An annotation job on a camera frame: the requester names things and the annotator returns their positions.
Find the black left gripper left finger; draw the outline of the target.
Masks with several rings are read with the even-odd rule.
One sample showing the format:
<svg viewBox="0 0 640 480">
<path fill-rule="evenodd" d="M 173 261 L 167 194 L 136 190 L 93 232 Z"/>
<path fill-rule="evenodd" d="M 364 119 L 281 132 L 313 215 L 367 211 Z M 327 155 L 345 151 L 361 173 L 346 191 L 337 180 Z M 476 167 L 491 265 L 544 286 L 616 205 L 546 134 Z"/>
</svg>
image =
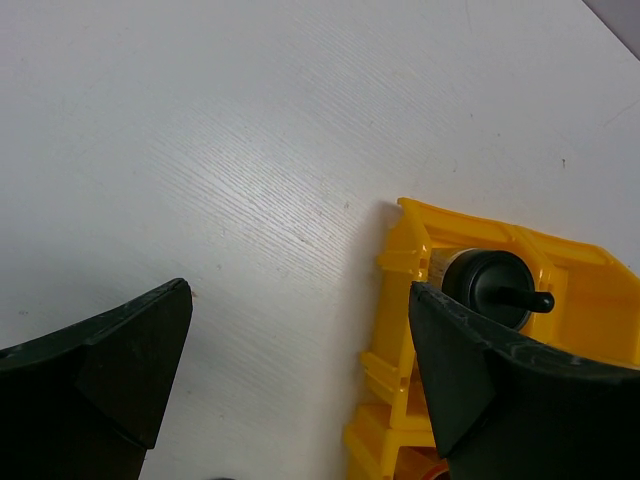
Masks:
<svg viewBox="0 0 640 480">
<path fill-rule="evenodd" d="M 152 450 L 193 312 L 173 279 L 1 352 L 4 479 L 136 479 Z"/>
</svg>

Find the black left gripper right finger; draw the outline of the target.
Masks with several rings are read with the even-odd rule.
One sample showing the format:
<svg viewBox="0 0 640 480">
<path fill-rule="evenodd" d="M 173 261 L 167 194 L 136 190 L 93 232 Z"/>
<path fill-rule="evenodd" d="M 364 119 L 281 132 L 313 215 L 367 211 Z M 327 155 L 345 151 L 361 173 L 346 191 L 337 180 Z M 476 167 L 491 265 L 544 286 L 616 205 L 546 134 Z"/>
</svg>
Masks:
<svg viewBox="0 0 640 480">
<path fill-rule="evenodd" d="M 639 373 L 550 347 L 426 283 L 409 324 L 454 479 L 635 479 Z"/>
</svg>

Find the white powder jar black lid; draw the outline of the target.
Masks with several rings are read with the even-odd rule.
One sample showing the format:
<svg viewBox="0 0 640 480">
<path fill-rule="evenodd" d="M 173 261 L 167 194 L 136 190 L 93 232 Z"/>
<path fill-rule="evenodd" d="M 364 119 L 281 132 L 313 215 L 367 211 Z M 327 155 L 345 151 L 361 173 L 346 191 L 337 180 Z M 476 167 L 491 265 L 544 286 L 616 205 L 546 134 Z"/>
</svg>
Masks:
<svg viewBox="0 0 640 480">
<path fill-rule="evenodd" d="M 461 305 L 507 328 L 521 330 L 534 313 L 555 307 L 548 291 L 517 255 L 504 250 L 435 248 L 427 281 Z"/>
</svg>

